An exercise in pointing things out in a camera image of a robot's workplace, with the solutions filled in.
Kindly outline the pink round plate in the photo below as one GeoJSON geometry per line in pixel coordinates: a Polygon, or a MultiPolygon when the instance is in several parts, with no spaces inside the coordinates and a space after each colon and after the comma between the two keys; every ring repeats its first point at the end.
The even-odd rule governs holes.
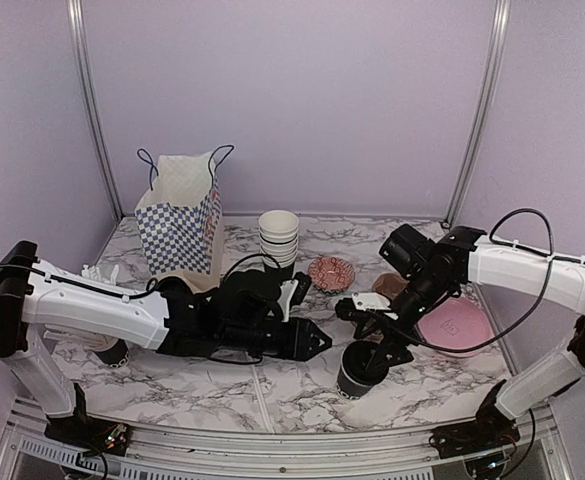
{"type": "Polygon", "coordinates": [[[417,324],[426,343],[466,349],[489,340],[493,331],[485,313],[466,298],[451,298],[417,324]]]}

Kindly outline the red patterned ceramic bowl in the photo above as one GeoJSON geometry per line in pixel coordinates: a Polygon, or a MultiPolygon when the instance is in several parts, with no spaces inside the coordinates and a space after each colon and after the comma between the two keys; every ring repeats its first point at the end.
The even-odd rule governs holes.
{"type": "Polygon", "coordinates": [[[355,280],[353,265],[333,256],[320,257],[312,261],[307,274],[318,290],[329,294],[346,291],[355,280]]]}

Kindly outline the aluminium frame post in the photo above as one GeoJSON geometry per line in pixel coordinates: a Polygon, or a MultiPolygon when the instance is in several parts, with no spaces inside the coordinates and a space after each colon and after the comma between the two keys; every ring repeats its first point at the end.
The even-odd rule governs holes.
{"type": "Polygon", "coordinates": [[[78,69],[78,78],[98,168],[113,217],[117,222],[120,222],[125,217],[125,213],[116,186],[98,109],[84,23],[83,2],[80,0],[68,0],[66,4],[72,45],[78,69]]]}
{"type": "Polygon", "coordinates": [[[454,225],[461,214],[463,203],[471,183],[471,177],[478,161],[483,133],[497,91],[510,14],[510,0],[497,0],[495,2],[485,68],[480,84],[477,105],[459,174],[444,219],[444,222],[448,225],[454,225]]]}

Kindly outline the checkered paper takeout bag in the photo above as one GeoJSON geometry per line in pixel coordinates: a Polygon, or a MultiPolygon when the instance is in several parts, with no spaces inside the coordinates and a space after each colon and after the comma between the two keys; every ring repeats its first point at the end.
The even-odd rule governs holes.
{"type": "Polygon", "coordinates": [[[176,276],[195,292],[220,283],[224,221],[217,170],[235,147],[221,145],[199,156],[161,155],[149,166],[149,188],[134,208],[150,274],[176,276]]]}

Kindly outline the right aluminium frame post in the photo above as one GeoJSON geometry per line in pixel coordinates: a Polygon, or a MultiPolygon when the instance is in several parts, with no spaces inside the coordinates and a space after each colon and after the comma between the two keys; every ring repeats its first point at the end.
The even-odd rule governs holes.
{"type": "Polygon", "coordinates": [[[461,214],[463,203],[471,183],[471,177],[478,161],[483,133],[497,91],[510,14],[510,0],[497,0],[495,2],[485,68],[480,84],[477,105],[459,174],[444,219],[444,222],[448,225],[454,225],[461,214]]]}

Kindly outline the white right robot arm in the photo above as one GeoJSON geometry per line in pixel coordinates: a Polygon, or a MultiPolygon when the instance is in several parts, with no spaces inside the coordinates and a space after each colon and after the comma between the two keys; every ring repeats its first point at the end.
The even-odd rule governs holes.
{"type": "Polygon", "coordinates": [[[519,293],[532,303],[495,340],[513,333],[543,312],[569,312],[575,324],[557,346],[515,376],[494,387],[467,430],[478,448],[501,437],[507,424],[585,377],[585,257],[558,254],[552,245],[534,248],[481,229],[455,227],[434,241],[409,225],[394,230],[380,256],[407,284],[394,299],[355,294],[337,304],[344,320],[356,323],[354,341],[344,350],[337,376],[339,393],[361,398],[382,383],[389,370],[412,361],[411,347],[464,353],[417,334],[417,326],[464,285],[519,293]]]}

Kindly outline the black cup holding straws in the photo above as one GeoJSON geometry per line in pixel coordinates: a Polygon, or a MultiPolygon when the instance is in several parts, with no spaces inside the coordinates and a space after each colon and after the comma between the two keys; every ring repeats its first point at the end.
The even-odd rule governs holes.
{"type": "Polygon", "coordinates": [[[113,338],[108,343],[93,349],[93,353],[110,369],[125,367],[130,358],[125,341],[117,338],[113,338]]]}

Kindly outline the stack of paper cups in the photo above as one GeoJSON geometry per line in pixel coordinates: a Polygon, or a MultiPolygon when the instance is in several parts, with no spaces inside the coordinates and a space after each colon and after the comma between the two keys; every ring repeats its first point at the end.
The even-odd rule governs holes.
{"type": "Polygon", "coordinates": [[[258,219],[260,251],[265,272],[278,280],[293,277],[299,245],[299,218],[285,210],[271,210],[258,219]]]}

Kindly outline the brown cardboard cup carrier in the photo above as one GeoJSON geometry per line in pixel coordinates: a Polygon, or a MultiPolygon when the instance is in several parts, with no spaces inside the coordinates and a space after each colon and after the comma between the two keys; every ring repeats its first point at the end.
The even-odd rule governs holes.
{"type": "Polygon", "coordinates": [[[372,285],[372,290],[389,300],[394,300],[408,285],[408,281],[396,273],[381,274],[372,285]]]}

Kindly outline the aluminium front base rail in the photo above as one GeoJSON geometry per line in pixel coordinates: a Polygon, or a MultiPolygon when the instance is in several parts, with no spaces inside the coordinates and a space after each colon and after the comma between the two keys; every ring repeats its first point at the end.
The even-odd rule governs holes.
{"type": "Polygon", "coordinates": [[[502,468],[510,479],[574,474],[550,410],[521,420],[519,442],[442,457],[432,427],[273,434],[132,422],[121,456],[85,457],[47,438],[39,405],[17,398],[0,438],[0,479],[477,479],[502,468]]]}

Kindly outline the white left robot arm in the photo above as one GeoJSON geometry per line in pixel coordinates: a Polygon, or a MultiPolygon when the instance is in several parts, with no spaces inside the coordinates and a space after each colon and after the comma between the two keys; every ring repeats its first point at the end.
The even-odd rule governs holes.
{"type": "Polygon", "coordinates": [[[88,445],[98,423],[46,350],[39,326],[112,337],[168,356],[210,359],[217,350],[236,350],[306,362],[332,345],[313,321],[291,314],[309,286],[304,274],[283,281],[261,270],[231,269],[205,292],[176,276],[146,291],[108,287],[39,259],[36,244],[21,241],[0,262],[0,359],[45,415],[59,419],[64,434],[88,445]]]}

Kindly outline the left aluminium frame post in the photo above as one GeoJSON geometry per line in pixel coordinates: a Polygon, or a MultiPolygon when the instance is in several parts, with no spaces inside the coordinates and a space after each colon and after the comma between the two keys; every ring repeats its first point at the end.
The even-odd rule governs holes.
{"type": "Polygon", "coordinates": [[[83,2],[80,0],[68,0],[66,4],[72,45],[78,69],[78,78],[98,168],[113,217],[117,222],[120,222],[125,217],[125,213],[116,186],[98,109],[84,23],[83,2]]]}

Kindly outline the black paper coffee cup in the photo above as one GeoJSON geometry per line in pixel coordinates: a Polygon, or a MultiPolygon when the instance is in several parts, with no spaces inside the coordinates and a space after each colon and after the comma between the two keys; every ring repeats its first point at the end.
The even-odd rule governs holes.
{"type": "Polygon", "coordinates": [[[336,388],[339,395],[348,400],[357,400],[367,395],[368,392],[375,386],[374,382],[359,381],[352,377],[346,369],[340,368],[336,388]]]}

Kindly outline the black plastic cup lid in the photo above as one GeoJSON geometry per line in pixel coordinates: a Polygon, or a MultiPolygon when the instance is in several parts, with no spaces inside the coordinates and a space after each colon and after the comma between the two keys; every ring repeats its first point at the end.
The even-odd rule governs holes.
{"type": "Polygon", "coordinates": [[[339,384],[353,383],[372,387],[381,383],[389,372],[388,367],[369,366],[377,344],[371,341],[355,341],[344,351],[337,376],[339,384]]]}

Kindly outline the bundle of white straws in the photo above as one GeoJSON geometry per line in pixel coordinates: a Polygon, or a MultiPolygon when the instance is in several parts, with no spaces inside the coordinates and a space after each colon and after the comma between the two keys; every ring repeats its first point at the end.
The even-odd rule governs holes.
{"type": "MultiPolygon", "coordinates": [[[[108,286],[116,285],[116,278],[119,267],[115,266],[113,273],[109,280],[104,280],[100,268],[97,266],[90,266],[85,264],[81,271],[81,276],[88,280],[88,285],[93,286],[94,282],[105,283],[108,286]]],[[[86,307],[83,313],[90,310],[88,316],[94,317],[98,313],[103,313],[103,307],[110,305],[115,298],[106,294],[89,290],[86,286],[79,286],[77,293],[80,293],[80,299],[86,307]]],[[[83,345],[88,350],[96,353],[104,352],[112,348],[118,339],[112,336],[104,335],[102,333],[95,333],[93,330],[84,329],[83,327],[71,326],[46,326],[43,333],[43,338],[50,341],[70,341],[76,344],[83,345]]]]}

